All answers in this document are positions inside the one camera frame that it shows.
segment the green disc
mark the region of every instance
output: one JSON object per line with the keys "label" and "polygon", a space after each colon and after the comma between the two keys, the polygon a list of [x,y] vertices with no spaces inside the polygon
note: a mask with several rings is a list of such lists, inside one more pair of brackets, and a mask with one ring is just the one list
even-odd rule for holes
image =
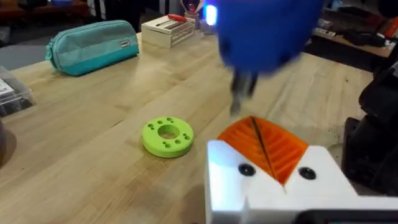
{"label": "green disc", "polygon": [[193,142],[193,130],[174,117],[156,118],[142,129],[144,147],[153,155],[174,158],[187,153]]}

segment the blue object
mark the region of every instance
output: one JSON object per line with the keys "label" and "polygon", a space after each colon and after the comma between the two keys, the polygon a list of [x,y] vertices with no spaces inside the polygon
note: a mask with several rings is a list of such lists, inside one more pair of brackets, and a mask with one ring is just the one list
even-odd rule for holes
{"label": "blue object", "polygon": [[323,0],[207,0],[209,5],[217,8],[224,63],[271,74],[303,50]]}
{"label": "blue object", "polygon": [[54,6],[71,6],[73,0],[51,0]]}
{"label": "blue object", "polygon": [[58,33],[46,59],[58,72],[79,76],[139,53],[136,32],[126,21],[97,22]]}

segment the orange 3d printed part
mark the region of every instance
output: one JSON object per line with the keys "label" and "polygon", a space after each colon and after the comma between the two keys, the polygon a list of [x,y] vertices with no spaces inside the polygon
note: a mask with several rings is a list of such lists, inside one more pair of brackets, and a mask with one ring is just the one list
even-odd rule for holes
{"label": "orange 3d printed part", "polygon": [[227,142],[282,185],[308,147],[278,125],[252,116],[232,124],[218,139]]}

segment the white box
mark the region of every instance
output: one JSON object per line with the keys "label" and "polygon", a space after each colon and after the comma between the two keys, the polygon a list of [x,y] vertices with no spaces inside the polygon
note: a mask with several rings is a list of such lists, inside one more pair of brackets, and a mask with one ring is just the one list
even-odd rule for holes
{"label": "white box", "polygon": [[195,20],[177,22],[164,16],[141,25],[142,41],[171,48],[193,35]]}

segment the hole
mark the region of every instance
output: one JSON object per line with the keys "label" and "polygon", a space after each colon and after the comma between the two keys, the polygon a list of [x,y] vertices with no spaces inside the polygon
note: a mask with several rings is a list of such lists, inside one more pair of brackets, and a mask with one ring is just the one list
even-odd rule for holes
{"label": "hole", "polygon": [[301,167],[298,169],[299,174],[307,180],[315,180],[317,178],[317,174],[315,171],[309,167]]}
{"label": "hole", "polygon": [[245,175],[246,177],[251,177],[256,173],[254,167],[249,164],[240,164],[238,166],[238,170],[242,175]]}
{"label": "hole", "polygon": [[157,130],[157,134],[164,139],[175,139],[180,134],[180,131],[175,126],[165,124]]}

